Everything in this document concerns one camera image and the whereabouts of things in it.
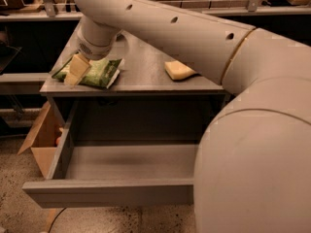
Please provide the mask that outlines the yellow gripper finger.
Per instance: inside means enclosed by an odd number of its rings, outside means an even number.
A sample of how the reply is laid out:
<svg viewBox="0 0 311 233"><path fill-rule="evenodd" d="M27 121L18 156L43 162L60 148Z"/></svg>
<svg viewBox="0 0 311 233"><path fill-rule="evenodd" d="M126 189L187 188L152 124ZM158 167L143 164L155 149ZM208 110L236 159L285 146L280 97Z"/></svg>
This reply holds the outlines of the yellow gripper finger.
<svg viewBox="0 0 311 233"><path fill-rule="evenodd" d="M80 82L80 78L68 73L64 79L66 85L77 85Z"/></svg>
<svg viewBox="0 0 311 233"><path fill-rule="evenodd" d="M84 57L81 53L73 55L69 73L77 78L82 78L90 69L89 60Z"/></svg>

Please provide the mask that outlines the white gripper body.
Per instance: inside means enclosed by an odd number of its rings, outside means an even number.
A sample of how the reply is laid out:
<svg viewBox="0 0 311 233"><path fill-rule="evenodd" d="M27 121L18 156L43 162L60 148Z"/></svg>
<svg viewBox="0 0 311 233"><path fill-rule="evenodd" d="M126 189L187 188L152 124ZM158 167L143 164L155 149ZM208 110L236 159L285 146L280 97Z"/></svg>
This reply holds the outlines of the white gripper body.
<svg viewBox="0 0 311 233"><path fill-rule="evenodd" d="M77 48L88 59L102 59L109 54L120 32L118 28L82 16L77 31Z"/></svg>

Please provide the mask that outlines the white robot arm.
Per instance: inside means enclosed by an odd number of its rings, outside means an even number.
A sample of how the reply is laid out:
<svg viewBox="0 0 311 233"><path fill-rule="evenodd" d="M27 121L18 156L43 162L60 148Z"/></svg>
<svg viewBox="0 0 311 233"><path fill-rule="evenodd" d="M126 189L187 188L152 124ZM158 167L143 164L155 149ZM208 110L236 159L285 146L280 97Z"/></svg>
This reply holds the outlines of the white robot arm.
<svg viewBox="0 0 311 233"><path fill-rule="evenodd" d="M311 233L310 47L149 0L75 2L85 57L125 30L234 94L197 151L199 233Z"/></svg>

